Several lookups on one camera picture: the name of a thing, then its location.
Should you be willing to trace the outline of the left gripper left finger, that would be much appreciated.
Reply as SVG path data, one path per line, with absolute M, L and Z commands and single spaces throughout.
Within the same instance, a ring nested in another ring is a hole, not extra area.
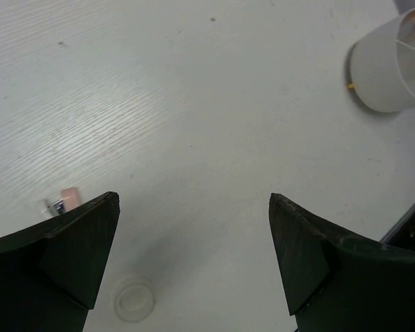
M 120 215 L 115 192 L 0 238 L 0 331 L 82 331 Z

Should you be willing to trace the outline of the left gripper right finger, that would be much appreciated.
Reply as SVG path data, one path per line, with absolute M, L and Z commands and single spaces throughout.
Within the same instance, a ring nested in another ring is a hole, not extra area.
M 298 331 L 415 331 L 415 239 L 374 241 L 281 194 L 268 213 Z

